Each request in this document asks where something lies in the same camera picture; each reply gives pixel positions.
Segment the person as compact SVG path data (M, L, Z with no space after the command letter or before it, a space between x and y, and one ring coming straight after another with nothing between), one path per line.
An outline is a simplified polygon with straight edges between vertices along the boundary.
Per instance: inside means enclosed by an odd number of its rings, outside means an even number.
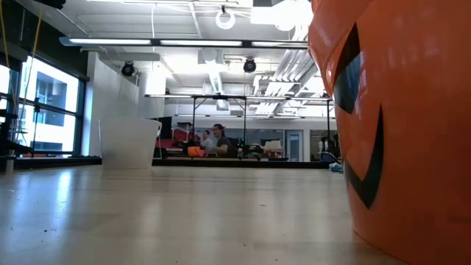
M200 146L203 148L203 149L210 149L211 147L213 147L213 142L212 140L210 139L210 132L208 130L204 130L203 133L202 133L202 140L200 141Z
M232 155L232 144L226 137L224 127L221 124L213 125L213 135L216 138L216 145L213 148L214 152L219 157L228 158Z

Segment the black monitor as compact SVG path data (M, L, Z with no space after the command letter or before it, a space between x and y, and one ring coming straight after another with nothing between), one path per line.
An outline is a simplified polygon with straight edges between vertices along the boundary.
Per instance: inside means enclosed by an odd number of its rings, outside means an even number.
M162 124L160 137L162 139L172 139L172 117L160 117L157 120Z

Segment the grey glass door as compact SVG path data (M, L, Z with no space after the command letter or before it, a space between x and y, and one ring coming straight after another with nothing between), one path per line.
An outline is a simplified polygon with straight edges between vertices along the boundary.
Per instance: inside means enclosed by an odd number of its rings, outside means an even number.
M290 162L303 162L303 131L286 131L286 157Z

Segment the black tripod stand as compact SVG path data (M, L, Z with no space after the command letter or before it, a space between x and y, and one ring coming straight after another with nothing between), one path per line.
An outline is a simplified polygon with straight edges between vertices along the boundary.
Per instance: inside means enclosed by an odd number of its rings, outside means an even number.
M34 100L34 133L32 139L32 157L35 156L35 145L36 145L36 135L37 135L37 127L38 127L38 116L40 114L40 98L35 97Z

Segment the red sofa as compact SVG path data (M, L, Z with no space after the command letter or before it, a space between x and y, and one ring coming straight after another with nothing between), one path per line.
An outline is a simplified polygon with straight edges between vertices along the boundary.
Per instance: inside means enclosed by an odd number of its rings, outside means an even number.
M155 148L163 149L187 149L191 146L199 146L200 137L192 132L184 132L182 130L173 130L166 137L160 136L156 139Z

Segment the round white ceiling fixture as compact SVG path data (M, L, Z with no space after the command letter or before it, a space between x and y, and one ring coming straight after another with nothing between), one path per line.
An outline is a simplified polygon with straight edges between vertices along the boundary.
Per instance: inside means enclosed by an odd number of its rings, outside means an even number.
M236 24L236 15L233 11L222 5L216 14L215 22L218 28L229 30Z

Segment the long ceiling light bar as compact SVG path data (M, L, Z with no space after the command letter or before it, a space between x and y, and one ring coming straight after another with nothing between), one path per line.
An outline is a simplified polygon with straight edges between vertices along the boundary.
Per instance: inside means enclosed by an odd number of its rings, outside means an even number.
M305 41L281 41L281 40L159 40L161 46L171 47L227 47L240 49L306 49Z
M64 46L151 46L148 39L59 38Z

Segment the black background workstation frame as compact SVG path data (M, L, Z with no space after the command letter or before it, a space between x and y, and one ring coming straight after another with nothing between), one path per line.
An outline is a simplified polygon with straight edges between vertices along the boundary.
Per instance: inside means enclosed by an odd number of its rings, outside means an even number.
M244 114L244 139L247 137L247 101L248 100L261 100L261 101L301 101L301 102L325 102L327 110L327 139L330 139L330 103L333 102L330 98L319 98L319 97L293 97L293 96L234 96L234 95L190 95L193 99L193 110L192 110L192 122L195 122L196 118L196 101L198 99L214 99L214 100L225 100L233 99L237 101L238 99L244 102L244 105L241 107Z

